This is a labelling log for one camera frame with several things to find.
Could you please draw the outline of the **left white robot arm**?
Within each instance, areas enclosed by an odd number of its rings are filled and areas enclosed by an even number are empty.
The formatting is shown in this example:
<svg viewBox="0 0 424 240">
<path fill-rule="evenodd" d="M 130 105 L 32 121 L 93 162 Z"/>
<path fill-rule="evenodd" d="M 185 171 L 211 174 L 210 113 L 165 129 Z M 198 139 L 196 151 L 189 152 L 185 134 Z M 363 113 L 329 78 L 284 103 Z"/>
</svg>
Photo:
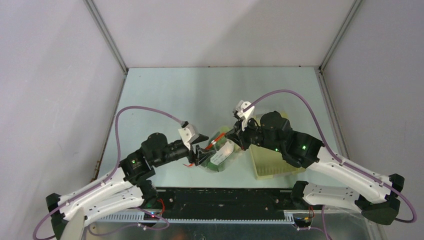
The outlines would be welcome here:
<svg viewBox="0 0 424 240">
<path fill-rule="evenodd" d="M 193 144 L 207 141 L 206 135 L 186 134 L 188 142 L 178 139 L 169 143 L 162 133 L 151 134 L 141 147 L 121 160 L 116 170 L 83 188 L 66 194 L 52 193 L 46 197 L 48 210 L 52 212 L 51 225 L 56 239 L 61 239 L 66 225 L 79 209 L 83 210 L 83 226 L 124 209 L 141 207 L 152 209 L 159 202 L 159 195 L 150 177 L 155 168 L 188 158 L 198 165 L 206 151 Z"/>
</svg>

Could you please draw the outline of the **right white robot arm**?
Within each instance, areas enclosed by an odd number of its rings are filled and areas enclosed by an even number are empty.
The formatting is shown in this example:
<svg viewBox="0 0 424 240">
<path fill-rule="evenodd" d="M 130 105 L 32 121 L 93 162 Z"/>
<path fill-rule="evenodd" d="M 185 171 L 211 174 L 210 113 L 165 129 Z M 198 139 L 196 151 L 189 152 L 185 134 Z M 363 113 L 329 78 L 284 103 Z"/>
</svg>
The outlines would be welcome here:
<svg viewBox="0 0 424 240">
<path fill-rule="evenodd" d="M 379 174 L 330 153 L 320 139 L 293 130 L 290 121 L 276 111 L 264 114 L 260 122 L 254 118 L 239 119 L 225 137 L 243 151 L 257 146 L 279 152 L 289 165 L 322 173 L 345 185 L 334 187 L 297 181 L 290 196 L 291 204 L 297 209 L 308 205 L 335 206 L 356 211 L 386 226 L 399 214 L 403 176 Z"/>
</svg>

